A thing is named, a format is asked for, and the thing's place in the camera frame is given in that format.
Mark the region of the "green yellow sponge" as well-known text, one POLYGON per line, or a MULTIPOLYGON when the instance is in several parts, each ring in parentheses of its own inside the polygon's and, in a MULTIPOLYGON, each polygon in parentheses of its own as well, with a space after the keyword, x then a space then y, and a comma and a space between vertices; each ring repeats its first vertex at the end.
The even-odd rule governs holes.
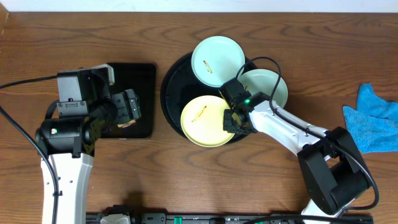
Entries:
POLYGON ((118 128, 126 128, 126 127, 128 127, 128 126, 130 126, 130 125, 132 125, 134 123, 136 123, 136 120, 133 119, 133 120, 130 120, 130 121, 126 122, 126 123, 118 124, 118 128))

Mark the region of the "yellow plate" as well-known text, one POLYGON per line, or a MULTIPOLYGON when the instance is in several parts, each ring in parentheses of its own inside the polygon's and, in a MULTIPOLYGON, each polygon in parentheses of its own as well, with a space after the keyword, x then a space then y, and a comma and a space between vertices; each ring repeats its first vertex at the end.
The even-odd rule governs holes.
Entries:
POLYGON ((218 147, 234 137, 223 129, 227 102, 218 96, 204 95, 191 100, 183 109, 180 122, 183 133, 193 143, 203 147, 218 147))

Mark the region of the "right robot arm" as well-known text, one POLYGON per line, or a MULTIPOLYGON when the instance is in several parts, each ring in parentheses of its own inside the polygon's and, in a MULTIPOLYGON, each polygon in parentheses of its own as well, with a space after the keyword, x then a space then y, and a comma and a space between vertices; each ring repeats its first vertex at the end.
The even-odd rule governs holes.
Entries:
POLYGON ((304 215, 336 218, 367 189, 376 189, 350 133, 342 127, 332 131, 307 123, 281 108, 271 96, 247 91, 221 96, 224 130, 239 134, 264 133, 293 152, 299 162, 310 202, 304 215))

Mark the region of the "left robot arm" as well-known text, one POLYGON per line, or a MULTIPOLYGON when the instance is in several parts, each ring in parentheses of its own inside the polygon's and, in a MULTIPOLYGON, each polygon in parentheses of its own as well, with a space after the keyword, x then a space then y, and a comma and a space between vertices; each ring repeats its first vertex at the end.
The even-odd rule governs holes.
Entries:
POLYGON ((59 89, 59 117, 47 114, 36 132, 44 151, 42 223, 84 223, 86 192, 95 156, 95 143, 111 138, 140 118, 139 99, 132 89, 59 89))

